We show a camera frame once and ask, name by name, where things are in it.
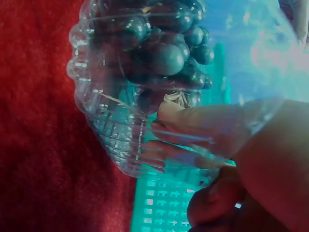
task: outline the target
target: clear plastic container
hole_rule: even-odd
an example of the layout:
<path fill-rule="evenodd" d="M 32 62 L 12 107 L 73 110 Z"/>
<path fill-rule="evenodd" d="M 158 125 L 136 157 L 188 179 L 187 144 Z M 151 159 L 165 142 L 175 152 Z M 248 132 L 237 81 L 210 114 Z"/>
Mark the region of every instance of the clear plastic container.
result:
<path fill-rule="evenodd" d="M 114 163 L 133 177 L 207 186 L 273 116 L 295 74 L 296 38 L 267 0 L 87 0 L 79 18 L 67 66 L 76 105 Z M 163 101 L 223 104 L 228 85 L 240 114 L 218 115 L 211 133 L 152 130 Z M 227 138 L 228 153 L 199 145 Z"/>

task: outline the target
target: dark grape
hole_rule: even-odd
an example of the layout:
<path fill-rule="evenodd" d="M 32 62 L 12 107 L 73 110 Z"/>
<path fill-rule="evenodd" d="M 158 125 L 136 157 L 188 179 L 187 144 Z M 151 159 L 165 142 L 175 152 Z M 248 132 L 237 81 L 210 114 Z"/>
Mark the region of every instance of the dark grape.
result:
<path fill-rule="evenodd" d="M 165 32 L 164 34 L 162 34 L 160 41 L 165 44 L 175 45 L 177 43 L 184 42 L 184 36 L 178 33 Z"/>
<path fill-rule="evenodd" d="M 159 110 L 165 94 L 172 93 L 173 91 L 146 89 L 138 97 L 139 109 L 145 114 L 153 114 Z"/>
<path fill-rule="evenodd" d="M 188 46 L 197 46 L 203 40 L 204 33 L 198 26 L 194 26 L 184 33 L 184 39 Z"/>
<path fill-rule="evenodd" d="M 174 75 L 184 64 L 181 50 L 172 44 L 158 43 L 151 51 L 151 66 L 160 75 Z"/>
<path fill-rule="evenodd" d="M 192 64 L 192 65 L 195 65 L 195 66 L 199 66 L 198 62 L 192 58 L 192 57 L 189 57 L 189 59 L 187 60 L 186 64 Z"/>
<path fill-rule="evenodd" d="M 190 49 L 188 45 L 184 42 L 175 43 L 174 45 L 176 45 L 182 52 L 184 61 L 187 61 L 190 56 Z"/>
<path fill-rule="evenodd" d="M 200 92 L 185 92 L 184 95 L 190 107 L 200 106 L 201 104 L 201 93 Z"/>
<path fill-rule="evenodd" d="M 111 0 L 115 7 L 132 7 L 132 8 L 142 8 L 145 6 L 154 6 L 161 2 L 162 0 Z"/>
<path fill-rule="evenodd" d="M 162 30 L 184 32 L 192 25 L 189 8 L 181 2 L 169 2 L 151 9 L 150 24 Z"/>
<path fill-rule="evenodd" d="M 202 39 L 202 42 L 198 46 L 204 45 L 204 44 L 208 43 L 208 41 L 209 41 L 209 31 L 204 27 L 200 27 L 200 28 L 203 31 L 203 39 Z"/>
<path fill-rule="evenodd" d="M 146 70 L 143 66 L 132 64 L 134 67 L 127 72 L 129 82 L 139 85 L 156 86 L 165 81 L 165 77 Z"/>
<path fill-rule="evenodd" d="M 213 83 L 212 83 L 210 76 L 206 75 L 205 85 L 203 86 L 203 89 L 210 89 L 212 88 L 212 86 L 213 86 Z"/>
<path fill-rule="evenodd" d="M 201 4 L 203 0 L 180 0 L 184 3 L 191 11 L 192 14 L 192 25 L 198 24 L 204 17 L 206 13 L 205 4 Z"/>
<path fill-rule="evenodd" d="M 124 51 L 137 47 L 144 39 L 148 29 L 141 17 L 116 17 L 107 28 L 109 42 Z"/>
<path fill-rule="evenodd" d="M 201 89 L 205 85 L 207 76 L 196 65 L 186 62 L 179 73 L 169 76 L 169 80 L 182 83 L 187 88 Z"/>
<path fill-rule="evenodd" d="M 208 46 L 195 47 L 191 51 L 191 56 L 199 63 L 207 65 L 213 62 L 214 52 Z"/>
<path fill-rule="evenodd" d="M 162 30 L 158 27 L 153 27 L 147 41 L 157 42 L 161 39 L 161 36 L 162 36 Z"/>

